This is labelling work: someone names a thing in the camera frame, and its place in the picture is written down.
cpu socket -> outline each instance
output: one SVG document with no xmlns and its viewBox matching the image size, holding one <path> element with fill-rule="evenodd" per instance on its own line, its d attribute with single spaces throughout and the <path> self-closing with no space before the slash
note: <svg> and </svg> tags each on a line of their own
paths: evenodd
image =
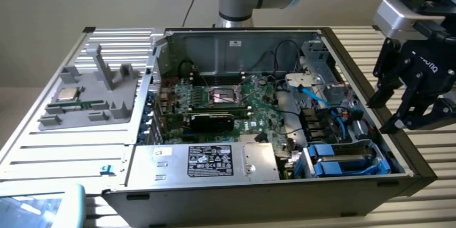
<svg viewBox="0 0 456 228">
<path fill-rule="evenodd" d="M 210 91 L 210 103 L 239 104 L 242 99 L 241 87 L 213 87 Z"/>
</svg>

motherboard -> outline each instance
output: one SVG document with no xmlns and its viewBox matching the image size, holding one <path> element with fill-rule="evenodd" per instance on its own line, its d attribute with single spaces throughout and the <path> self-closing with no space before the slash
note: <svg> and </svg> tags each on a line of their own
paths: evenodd
<svg viewBox="0 0 456 228">
<path fill-rule="evenodd" d="M 275 80 L 241 75 L 171 79 L 162 83 L 161 111 L 165 144 L 271 142 L 287 155 L 287 135 L 275 110 Z"/>
</svg>

sticker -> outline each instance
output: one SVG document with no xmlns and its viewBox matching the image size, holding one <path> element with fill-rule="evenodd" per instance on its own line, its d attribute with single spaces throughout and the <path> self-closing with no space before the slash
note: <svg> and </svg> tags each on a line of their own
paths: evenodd
<svg viewBox="0 0 456 228">
<path fill-rule="evenodd" d="M 190 146 L 190 177 L 234 176 L 231 145 Z"/>
<path fill-rule="evenodd" d="M 230 46 L 242 46 L 243 45 L 243 41 L 241 40 L 230 40 Z"/>
<path fill-rule="evenodd" d="M 154 156 L 171 156 L 173 147 L 159 147 L 154 148 Z"/>
</svg>

processor chip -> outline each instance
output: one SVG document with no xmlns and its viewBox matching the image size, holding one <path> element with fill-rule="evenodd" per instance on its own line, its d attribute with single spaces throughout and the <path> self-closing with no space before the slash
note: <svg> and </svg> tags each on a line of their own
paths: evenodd
<svg viewBox="0 0 456 228">
<path fill-rule="evenodd" d="M 79 88 L 63 88 L 58 96 L 58 101 L 74 101 L 78 96 Z"/>
</svg>

metal grating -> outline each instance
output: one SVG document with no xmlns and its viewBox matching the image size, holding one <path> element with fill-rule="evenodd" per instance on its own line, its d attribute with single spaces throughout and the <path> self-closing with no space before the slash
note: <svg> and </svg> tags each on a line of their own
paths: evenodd
<svg viewBox="0 0 456 228">
<path fill-rule="evenodd" d="M 383 35 L 371 27 L 334 27 L 334 31 L 367 79 L 375 85 L 377 80 L 371 72 L 383 44 Z M 145 69 L 151 51 L 149 43 L 151 33 L 154 33 L 153 29 L 98 29 L 91 35 L 90 41 L 99 42 L 103 45 L 105 59 L 111 67 L 121 65 L 123 62 L 131 62 L 135 68 Z M 75 64 L 79 69 L 95 69 L 95 64 L 85 52 L 75 55 L 75 58 Z M 47 88 L 43 93 L 45 95 L 49 93 L 47 90 L 53 88 L 53 82 L 51 88 Z M 398 92 L 389 102 L 393 112 L 399 107 L 401 95 L 401 92 Z M 126 127 L 111 125 L 103 129 L 101 127 L 73 129 L 70 131 L 73 136 L 66 135 L 66 137 L 37 133 L 39 130 L 35 120 L 39 114 L 35 113 L 34 109 L 38 106 L 41 105 L 34 105 L 19 126 L 26 128 L 25 131 L 15 131 L 0 152 L 0 179 L 7 179 L 11 181 L 7 183 L 11 184 L 30 183 L 34 185 L 49 181 L 49 179 L 79 182 L 90 188 L 90 192 L 99 193 L 98 187 L 111 182 L 111 179 L 115 178 L 101 177 L 98 174 L 99 168 L 101 165 L 110 163 L 119 166 L 122 141 L 126 139 L 122 135 L 126 134 Z M 366 217 L 218 227 L 456 227 L 455 132 L 456 125 L 437 131 L 407 131 L 411 140 L 439 176 L 439 181 L 434 182 L 413 197 L 394 198 Z M 103 198 L 98 196 L 89 197 L 87 210 L 86 227 L 130 227 Z"/>
</svg>

